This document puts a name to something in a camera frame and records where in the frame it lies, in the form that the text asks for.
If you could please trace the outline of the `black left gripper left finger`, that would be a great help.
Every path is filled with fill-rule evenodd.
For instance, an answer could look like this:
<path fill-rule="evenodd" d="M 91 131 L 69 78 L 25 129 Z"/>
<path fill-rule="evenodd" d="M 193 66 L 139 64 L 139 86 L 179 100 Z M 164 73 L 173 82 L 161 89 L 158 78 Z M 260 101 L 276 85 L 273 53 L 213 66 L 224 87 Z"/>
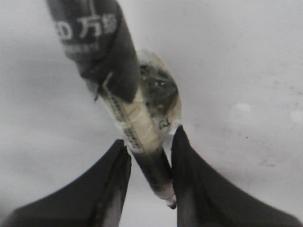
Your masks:
<path fill-rule="evenodd" d="M 131 157 L 123 140 L 116 140 L 77 179 L 12 211 L 3 227 L 117 227 L 131 173 Z"/>

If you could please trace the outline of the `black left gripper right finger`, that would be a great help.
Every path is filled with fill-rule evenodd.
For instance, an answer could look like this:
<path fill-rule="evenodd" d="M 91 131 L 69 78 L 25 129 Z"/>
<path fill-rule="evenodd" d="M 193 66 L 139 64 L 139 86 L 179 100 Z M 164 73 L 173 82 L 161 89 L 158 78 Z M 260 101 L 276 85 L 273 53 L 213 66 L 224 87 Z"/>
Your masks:
<path fill-rule="evenodd" d="M 301 227 L 296 217 L 247 194 L 191 147 L 182 126 L 171 147 L 179 227 Z"/>

